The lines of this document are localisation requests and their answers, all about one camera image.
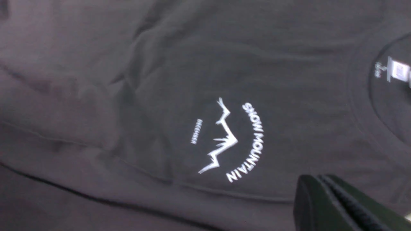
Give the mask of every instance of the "black object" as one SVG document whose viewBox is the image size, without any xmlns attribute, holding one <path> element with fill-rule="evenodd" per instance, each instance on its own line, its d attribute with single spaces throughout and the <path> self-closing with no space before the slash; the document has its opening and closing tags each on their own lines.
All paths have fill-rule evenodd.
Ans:
<svg viewBox="0 0 411 231">
<path fill-rule="evenodd" d="M 9 17 L 9 1 L 0 0 L 0 20 Z"/>
<path fill-rule="evenodd" d="M 297 231 L 408 231 L 411 224 L 336 176 L 298 180 Z"/>
</svg>

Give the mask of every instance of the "t-shirt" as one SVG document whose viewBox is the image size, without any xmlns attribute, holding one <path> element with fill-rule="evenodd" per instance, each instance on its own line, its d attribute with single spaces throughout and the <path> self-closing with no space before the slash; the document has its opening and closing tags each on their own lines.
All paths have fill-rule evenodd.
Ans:
<svg viewBox="0 0 411 231">
<path fill-rule="evenodd" d="M 301 174 L 406 215 L 411 21 L 394 3 L 154 1 L 109 83 L 7 53 L 0 162 L 217 230 L 292 230 Z"/>
</svg>

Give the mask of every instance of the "white logo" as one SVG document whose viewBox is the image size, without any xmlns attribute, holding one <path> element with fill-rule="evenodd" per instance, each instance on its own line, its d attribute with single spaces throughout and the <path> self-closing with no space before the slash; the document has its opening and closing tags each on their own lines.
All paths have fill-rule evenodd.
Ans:
<svg viewBox="0 0 411 231">
<path fill-rule="evenodd" d="M 205 166 L 202 170 L 200 170 L 199 174 L 202 174 L 203 172 L 208 171 L 210 169 L 215 169 L 215 168 L 220 167 L 220 164 L 218 163 L 218 160 L 217 160 L 217 156 L 223 153 L 225 150 L 233 147 L 238 142 L 237 138 L 233 135 L 233 133 L 231 132 L 230 128 L 228 127 L 226 123 L 226 118 L 230 115 L 230 111 L 224 105 L 222 98 L 219 98 L 219 101 L 217 103 L 223 109 L 223 115 L 215 124 L 223 126 L 224 130 L 227 133 L 227 136 L 225 138 L 214 139 L 215 141 L 222 141 L 222 143 L 219 143 L 216 145 L 219 148 L 207 154 L 208 156 L 211 157 L 212 163 Z"/>
<path fill-rule="evenodd" d="M 381 78 L 381 72 L 384 72 L 387 70 L 387 67 L 383 67 L 380 62 L 377 62 L 374 66 L 374 76 L 375 78 Z"/>
<path fill-rule="evenodd" d="M 197 123 L 196 123 L 196 126 L 194 128 L 193 136 L 191 137 L 191 143 L 192 144 L 197 144 L 197 139 L 199 138 L 199 134 L 200 134 L 202 124 L 203 124 L 203 120 L 198 119 Z"/>
<path fill-rule="evenodd" d="M 230 183 L 242 178 L 243 174 L 248 174 L 251 170 L 254 169 L 258 160 L 260 160 L 260 155 L 262 154 L 264 148 L 264 130 L 260 120 L 260 116 L 257 114 L 256 110 L 251 105 L 251 103 L 245 103 L 242 106 L 242 108 L 247 113 L 248 117 L 250 118 L 250 121 L 252 122 L 253 130 L 255 131 L 254 140 L 252 144 L 252 149 L 248 157 L 241 164 L 241 166 L 235 168 L 229 173 L 226 173 L 227 179 L 230 181 Z"/>
</svg>

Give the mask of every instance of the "printed neck tag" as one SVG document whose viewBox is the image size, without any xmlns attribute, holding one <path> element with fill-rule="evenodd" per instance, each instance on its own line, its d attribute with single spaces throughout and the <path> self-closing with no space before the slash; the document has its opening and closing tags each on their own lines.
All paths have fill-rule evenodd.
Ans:
<svg viewBox="0 0 411 231">
<path fill-rule="evenodd" d="M 401 80 L 403 82 L 408 82 L 409 75 L 410 75 L 410 66 L 408 66 L 407 64 L 392 60 L 390 74 L 395 79 Z"/>
</svg>

